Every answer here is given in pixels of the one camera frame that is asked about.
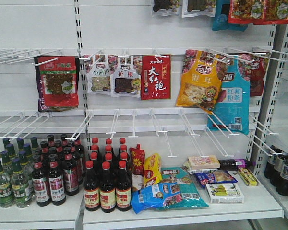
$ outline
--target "shelf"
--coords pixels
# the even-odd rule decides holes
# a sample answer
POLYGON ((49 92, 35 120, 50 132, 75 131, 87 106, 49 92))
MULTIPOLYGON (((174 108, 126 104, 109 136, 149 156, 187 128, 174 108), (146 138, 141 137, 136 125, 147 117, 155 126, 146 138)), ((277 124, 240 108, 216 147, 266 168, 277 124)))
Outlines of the shelf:
MULTIPOLYGON (((145 210, 135 214, 131 209, 120 212, 117 209, 111 213, 104 213, 101 209, 95 212, 84 211, 84 230, 127 229, 137 227, 183 225, 216 221, 230 221, 243 219, 261 219, 283 217, 282 207, 270 196, 269 192, 260 184, 257 187, 247 187, 240 179, 238 184, 244 196, 244 204, 209 204, 208 208, 196 210, 145 210)), ((208 195, 204 189, 198 188, 200 196, 208 202, 208 195)))

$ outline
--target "yellow snack bag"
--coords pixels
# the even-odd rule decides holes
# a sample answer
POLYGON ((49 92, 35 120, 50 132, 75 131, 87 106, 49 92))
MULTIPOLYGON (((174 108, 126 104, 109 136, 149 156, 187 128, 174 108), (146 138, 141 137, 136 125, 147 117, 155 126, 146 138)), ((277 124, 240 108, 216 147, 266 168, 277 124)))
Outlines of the yellow snack bag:
POLYGON ((144 162, 144 187, 157 184, 161 180, 161 157, 155 153, 147 157, 144 162))
POLYGON ((207 113, 213 111, 220 88, 221 77, 220 70, 217 70, 217 60, 207 57, 208 53, 203 51, 195 52, 196 58, 194 64, 181 76, 181 86, 177 97, 177 107, 200 107, 207 113))

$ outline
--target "teal package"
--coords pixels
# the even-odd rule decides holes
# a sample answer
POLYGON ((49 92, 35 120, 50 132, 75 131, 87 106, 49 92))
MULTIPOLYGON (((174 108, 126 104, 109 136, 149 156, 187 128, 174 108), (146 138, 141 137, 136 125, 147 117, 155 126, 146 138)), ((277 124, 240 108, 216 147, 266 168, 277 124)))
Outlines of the teal package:
MULTIPOLYGON (((239 73, 238 61, 231 59, 227 73, 222 80, 214 114, 232 132, 249 133, 249 103, 250 103, 250 82, 245 80, 239 73)), ((224 129, 214 116, 209 115, 220 129, 224 129)), ((216 125, 208 119, 208 128, 218 130, 216 125)))
POLYGON ((245 31, 247 24, 231 24, 228 23, 228 15, 230 10, 230 0, 216 1, 216 15, 213 20, 212 30, 238 30, 245 31))

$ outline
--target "red bottle cap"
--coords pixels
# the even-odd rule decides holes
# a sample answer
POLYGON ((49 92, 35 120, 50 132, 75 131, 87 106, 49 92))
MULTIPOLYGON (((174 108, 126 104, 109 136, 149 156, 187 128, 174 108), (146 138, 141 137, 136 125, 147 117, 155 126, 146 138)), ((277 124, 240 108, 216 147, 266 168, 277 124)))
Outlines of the red bottle cap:
POLYGON ((109 169, 109 168, 110 168, 110 163, 107 162, 107 161, 103 162, 103 163, 102 163, 102 168, 103 168, 103 169, 109 169))

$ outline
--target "blue noodle package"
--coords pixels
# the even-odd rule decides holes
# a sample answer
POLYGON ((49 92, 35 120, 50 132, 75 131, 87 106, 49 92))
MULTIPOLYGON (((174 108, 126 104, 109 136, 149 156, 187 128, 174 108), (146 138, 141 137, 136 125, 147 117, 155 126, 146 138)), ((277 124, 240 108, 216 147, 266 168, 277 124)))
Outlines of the blue noodle package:
POLYGON ((216 1, 216 15, 213 21, 212 30, 238 30, 245 31, 247 24, 231 24, 228 23, 228 15, 230 9, 230 0, 216 1))
MULTIPOLYGON (((244 79, 238 70, 238 61, 231 59, 215 105, 214 113, 233 132, 249 133, 250 82, 244 79)), ((225 129, 214 116, 209 115, 215 124, 208 119, 211 130, 225 129)))

